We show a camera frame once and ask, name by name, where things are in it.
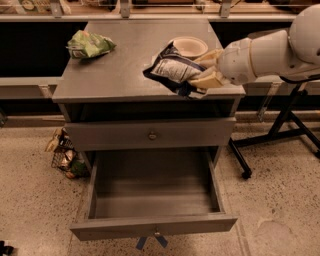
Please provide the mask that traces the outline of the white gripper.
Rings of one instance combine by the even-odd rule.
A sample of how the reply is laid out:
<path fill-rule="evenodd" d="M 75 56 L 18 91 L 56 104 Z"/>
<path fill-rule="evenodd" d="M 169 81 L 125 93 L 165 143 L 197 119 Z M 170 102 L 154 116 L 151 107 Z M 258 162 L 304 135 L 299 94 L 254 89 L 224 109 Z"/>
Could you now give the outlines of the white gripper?
<path fill-rule="evenodd" d="M 206 77 L 191 79 L 189 83 L 197 88 L 218 88 L 224 77 L 234 85 L 242 85 L 256 80 L 251 63 L 252 40 L 244 38 L 230 43 L 224 50 L 214 49 L 194 60 L 195 63 L 210 68 L 218 65 L 219 72 Z"/>

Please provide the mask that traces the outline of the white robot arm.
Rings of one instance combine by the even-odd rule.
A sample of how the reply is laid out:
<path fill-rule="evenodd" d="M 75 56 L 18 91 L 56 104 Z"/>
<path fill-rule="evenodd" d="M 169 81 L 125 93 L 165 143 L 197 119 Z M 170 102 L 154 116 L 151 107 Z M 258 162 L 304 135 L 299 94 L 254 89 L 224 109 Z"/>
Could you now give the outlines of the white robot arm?
<path fill-rule="evenodd" d="M 243 85 L 269 75 L 303 81 L 319 74 L 320 5 L 301 11 L 287 29 L 230 43 L 196 60 L 207 69 L 189 83 L 201 89 Z"/>

